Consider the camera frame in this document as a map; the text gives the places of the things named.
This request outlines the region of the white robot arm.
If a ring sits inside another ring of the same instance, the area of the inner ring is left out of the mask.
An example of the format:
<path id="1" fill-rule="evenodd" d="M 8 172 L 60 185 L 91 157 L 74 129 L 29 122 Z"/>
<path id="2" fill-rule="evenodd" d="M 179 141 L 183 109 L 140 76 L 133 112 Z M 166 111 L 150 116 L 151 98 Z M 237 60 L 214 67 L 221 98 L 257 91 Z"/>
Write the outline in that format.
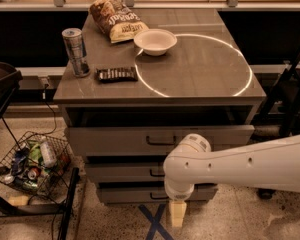
<path id="1" fill-rule="evenodd" d="M 174 227 L 183 224 L 196 184 L 230 184 L 300 193 L 300 135 L 213 151 L 206 138 L 189 134 L 163 163 Z"/>

